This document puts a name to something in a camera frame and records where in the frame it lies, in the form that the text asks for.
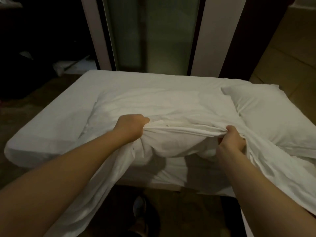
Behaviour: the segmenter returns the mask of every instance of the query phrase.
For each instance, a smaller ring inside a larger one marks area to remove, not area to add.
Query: frosted glass panel
[[[103,0],[117,70],[186,75],[200,0]]]

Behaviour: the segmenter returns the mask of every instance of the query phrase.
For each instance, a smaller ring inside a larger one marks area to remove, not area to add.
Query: forearm
[[[42,236],[122,145],[118,133],[108,132],[6,186],[0,193],[0,236]]]
[[[241,152],[226,151],[220,165],[255,236],[314,236],[316,220],[271,183]]]

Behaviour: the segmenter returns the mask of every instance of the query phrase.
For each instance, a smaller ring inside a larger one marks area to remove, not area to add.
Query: left hand
[[[144,125],[150,121],[141,114],[123,115],[118,119],[113,131],[121,136],[124,143],[130,143],[143,135]]]

